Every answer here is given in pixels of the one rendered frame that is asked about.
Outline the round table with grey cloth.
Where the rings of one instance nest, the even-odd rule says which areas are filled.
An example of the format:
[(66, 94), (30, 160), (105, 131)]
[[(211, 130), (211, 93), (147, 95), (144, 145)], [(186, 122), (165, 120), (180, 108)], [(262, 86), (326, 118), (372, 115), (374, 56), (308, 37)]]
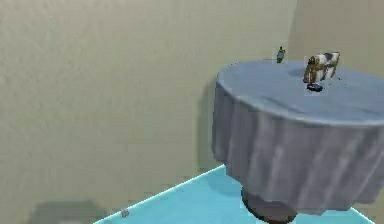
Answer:
[(384, 189), (384, 79), (340, 67), (311, 92), (304, 71), (257, 60), (216, 78), (214, 157), (270, 224), (370, 204)]

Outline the brown and white figurine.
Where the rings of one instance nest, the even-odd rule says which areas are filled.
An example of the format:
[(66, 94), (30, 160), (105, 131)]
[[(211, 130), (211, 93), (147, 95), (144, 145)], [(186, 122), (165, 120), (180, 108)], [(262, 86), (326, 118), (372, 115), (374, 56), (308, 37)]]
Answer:
[(311, 56), (305, 69), (303, 82), (307, 84), (333, 78), (339, 62), (339, 52), (326, 52)]

